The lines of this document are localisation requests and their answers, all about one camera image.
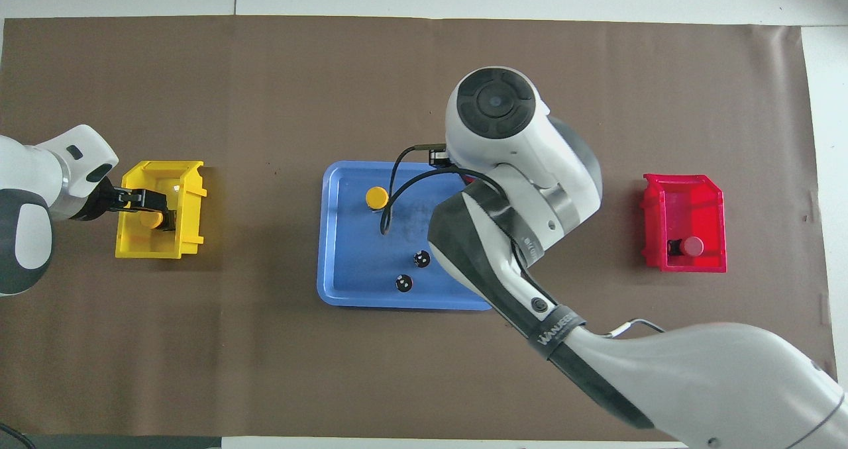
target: black knob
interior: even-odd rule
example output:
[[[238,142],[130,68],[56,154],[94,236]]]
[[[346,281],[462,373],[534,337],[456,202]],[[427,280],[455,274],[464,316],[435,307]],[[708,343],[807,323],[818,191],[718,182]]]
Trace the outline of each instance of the black knob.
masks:
[[[412,277],[409,277],[409,275],[406,274],[401,274],[395,278],[394,286],[402,292],[408,292],[412,289]]]
[[[412,262],[415,262],[415,267],[427,267],[430,265],[430,253],[426,250],[418,250],[412,257]]]

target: red round object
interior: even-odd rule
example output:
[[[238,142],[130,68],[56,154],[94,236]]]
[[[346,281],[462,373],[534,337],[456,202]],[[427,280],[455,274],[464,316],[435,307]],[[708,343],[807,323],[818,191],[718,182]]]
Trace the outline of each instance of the red round object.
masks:
[[[696,236],[684,238],[680,243],[680,251],[685,256],[697,257],[704,253],[704,241]]]

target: yellow round object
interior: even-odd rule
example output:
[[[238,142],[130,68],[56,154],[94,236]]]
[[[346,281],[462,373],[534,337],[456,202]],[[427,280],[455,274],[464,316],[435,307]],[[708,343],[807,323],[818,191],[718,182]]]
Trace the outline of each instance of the yellow round object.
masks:
[[[138,220],[146,228],[158,228],[164,220],[164,216],[161,213],[139,213]]]
[[[366,204],[374,211],[379,211],[388,204],[388,192],[380,186],[374,186],[366,192]]]

